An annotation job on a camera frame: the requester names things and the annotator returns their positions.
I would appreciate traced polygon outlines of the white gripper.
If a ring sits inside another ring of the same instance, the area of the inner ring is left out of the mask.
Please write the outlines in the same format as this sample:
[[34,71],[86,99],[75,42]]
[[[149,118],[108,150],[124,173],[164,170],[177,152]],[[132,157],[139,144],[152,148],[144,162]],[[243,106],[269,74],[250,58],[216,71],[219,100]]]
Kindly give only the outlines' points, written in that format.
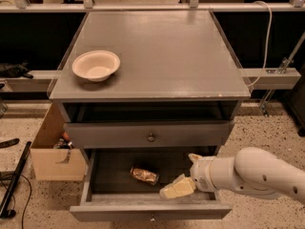
[[214,192],[210,168],[214,160],[213,156],[200,156],[197,154],[188,154],[193,163],[190,169],[190,177],[184,174],[177,177],[172,183],[166,185],[159,191],[159,195],[165,199],[181,198],[188,196],[197,188],[202,192]]

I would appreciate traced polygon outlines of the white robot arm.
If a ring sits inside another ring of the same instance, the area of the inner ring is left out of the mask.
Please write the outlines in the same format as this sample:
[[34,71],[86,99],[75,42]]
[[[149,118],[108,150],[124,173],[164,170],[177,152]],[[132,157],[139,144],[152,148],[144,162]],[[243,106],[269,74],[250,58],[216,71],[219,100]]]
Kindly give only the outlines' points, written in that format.
[[247,147],[231,157],[189,154],[189,159],[190,175],[182,174],[162,188],[162,198],[181,198],[195,190],[230,190],[261,199],[285,195],[305,203],[305,172],[265,150]]

